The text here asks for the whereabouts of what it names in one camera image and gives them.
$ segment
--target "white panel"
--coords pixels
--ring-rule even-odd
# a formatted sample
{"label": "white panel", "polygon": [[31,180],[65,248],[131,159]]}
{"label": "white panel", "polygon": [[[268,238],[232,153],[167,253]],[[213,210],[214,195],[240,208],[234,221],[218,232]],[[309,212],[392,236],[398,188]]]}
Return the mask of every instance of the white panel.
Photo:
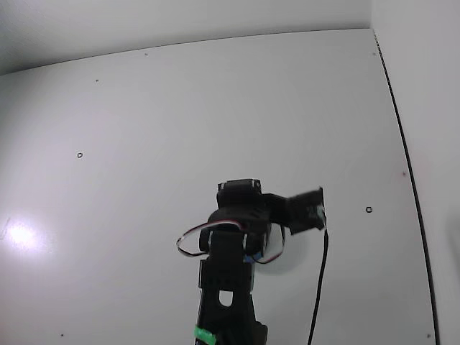
{"label": "white panel", "polygon": [[[198,260],[175,240],[234,178],[284,196],[325,188],[331,248],[314,344],[433,344],[371,30],[93,57],[5,75],[0,87],[3,344],[189,344]],[[289,237],[279,261],[257,268],[268,344],[305,344],[322,236]]]}
{"label": "white panel", "polygon": [[374,1],[413,165],[441,343],[460,344],[460,1]]}
{"label": "white panel", "polygon": [[370,0],[2,0],[0,75],[130,49],[369,27]]}

